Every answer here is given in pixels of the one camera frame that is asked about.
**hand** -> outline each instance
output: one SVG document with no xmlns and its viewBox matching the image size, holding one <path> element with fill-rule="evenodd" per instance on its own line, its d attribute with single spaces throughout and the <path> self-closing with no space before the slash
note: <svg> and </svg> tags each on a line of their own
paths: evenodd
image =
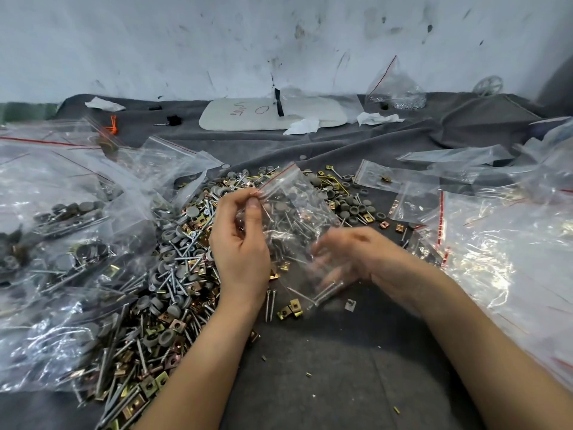
<svg viewBox="0 0 573 430">
<path fill-rule="evenodd" d="M 341 266 L 330 272 L 325 284 L 371 280 L 396 302 L 419 309 L 417 278 L 432 267 L 376 230 L 332 228 L 316 243 L 313 252 L 320 264 Z"/>
<path fill-rule="evenodd" d="M 220 304 L 258 311 L 265 300 L 270 275 L 270 255 L 262 233 L 258 191 L 245 188 L 226 194 L 217 205 L 209 237 L 211 252 L 221 277 Z M 245 207 L 245 232 L 235 224 L 238 209 Z"/>
</svg>

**gray work surface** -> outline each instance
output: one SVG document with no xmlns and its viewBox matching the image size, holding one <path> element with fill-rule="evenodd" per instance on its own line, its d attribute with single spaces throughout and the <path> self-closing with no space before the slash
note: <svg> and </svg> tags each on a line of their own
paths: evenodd
<svg viewBox="0 0 573 430">
<path fill-rule="evenodd" d="M 109 113 L 85 107 L 92 97 L 69 98 L 57 117 L 91 115 L 110 125 Z M 313 171 L 334 165 L 341 175 L 355 173 L 362 159 L 405 167 L 395 157 L 408 151 L 498 143 L 509 148 L 525 142 L 527 124 L 543 114 L 515 96 L 430 93 L 425 109 L 398 112 L 406 118 L 403 123 L 344 125 L 283 136 L 277 131 L 205 131 L 198 120 L 207 101 L 161 102 L 162 110 L 149 111 L 157 103 L 111 100 L 127 107 L 117 113 L 118 136 L 130 146 L 138 147 L 157 135 L 195 151 L 208 151 L 232 165 L 230 170 L 253 172 L 262 165 L 295 161 Z M 173 114 L 182 117 L 182 125 L 152 126 Z M 301 155 L 307 159 L 300 161 Z M 379 211 L 387 212 L 395 194 L 369 189 L 369 198 Z M 383 233 L 398 241 L 401 235 L 394 228 L 391 224 Z M 285 304 L 285 297 L 279 289 L 276 310 Z M 343 309 L 348 298 L 357 302 L 354 312 Z M 265 324 L 263 318 L 260 315 L 255 325 L 261 339 L 245 350 L 221 428 L 483 428 L 460 379 L 423 321 L 376 287 L 355 285 L 301 319 L 279 322 L 275 317 Z M 75 396 L 69 393 L 2 394 L 2 428 L 92 429 L 101 414 L 99 405 L 76 406 Z"/>
</svg>

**white wall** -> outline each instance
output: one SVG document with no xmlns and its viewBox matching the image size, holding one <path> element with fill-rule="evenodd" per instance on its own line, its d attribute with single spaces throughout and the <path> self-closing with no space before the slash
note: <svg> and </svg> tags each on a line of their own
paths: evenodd
<svg viewBox="0 0 573 430">
<path fill-rule="evenodd" d="M 430 91 L 497 74 L 535 98 L 573 0 L 0 0 L 0 54 L 0 102 L 364 93 L 394 54 Z"/>
</svg>

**crumpled tissue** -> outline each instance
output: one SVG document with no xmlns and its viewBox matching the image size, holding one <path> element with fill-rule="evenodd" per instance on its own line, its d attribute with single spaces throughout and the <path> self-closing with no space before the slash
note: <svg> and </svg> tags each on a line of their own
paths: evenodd
<svg viewBox="0 0 573 430">
<path fill-rule="evenodd" d="M 86 102 L 85 106 L 90 108 L 99 108 L 100 110 L 105 110 L 106 112 L 119 112 L 121 110 L 125 110 L 125 107 L 123 107 L 121 104 L 106 101 L 99 97 L 95 97 L 90 102 Z"/>
<path fill-rule="evenodd" d="M 298 122 L 292 122 L 289 129 L 283 134 L 306 134 L 315 133 L 319 130 L 320 121 L 318 119 L 303 119 Z"/>
<path fill-rule="evenodd" d="M 400 119 L 398 115 L 383 116 L 379 113 L 366 113 L 362 112 L 356 117 L 358 125 L 379 125 L 388 124 L 390 122 L 404 122 L 404 119 Z"/>
</svg>

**gray fabric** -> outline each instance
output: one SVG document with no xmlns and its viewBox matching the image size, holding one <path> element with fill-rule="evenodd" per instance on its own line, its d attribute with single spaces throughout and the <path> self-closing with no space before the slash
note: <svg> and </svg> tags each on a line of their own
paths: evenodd
<svg viewBox="0 0 573 430">
<path fill-rule="evenodd" d="M 110 114 L 86 108 L 92 95 L 69 98 L 57 117 L 90 115 L 109 125 Z M 355 173 L 362 158 L 404 167 L 394 158 L 408 151 L 440 147 L 487 146 L 526 140 L 527 124 L 539 117 L 517 97 L 487 99 L 470 93 L 430 93 L 427 107 L 399 112 L 403 123 L 370 127 L 344 125 L 302 136 L 282 132 L 211 132 L 199 128 L 206 101 L 153 102 L 114 99 L 127 110 L 117 113 L 118 136 L 140 146 L 158 135 L 190 149 L 205 150 L 233 169 L 256 171 L 261 165 L 297 161 L 301 168 L 334 165 L 341 175 Z M 375 112 L 370 106 L 367 111 Z M 152 127 L 177 114 L 178 127 Z M 307 159 L 299 161 L 300 155 Z M 387 212 L 395 194 L 370 190 L 369 198 Z M 398 241 L 394 224 L 385 235 Z M 278 287 L 277 309 L 286 295 Z M 343 310 L 347 298 L 356 310 Z M 483 424 L 455 371 L 426 325 L 373 287 L 362 284 L 303 319 L 261 322 L 261 333 L 241 362 L 226 408 L 224 429 L 480 429 Z M 393 407 L 400 410 L 400 415 Z M 73 430 L 92 428 L 100 408 L 75 409 L 70 394 L 18 393 L 0 396 L 3 428 Z"/>
</svg>

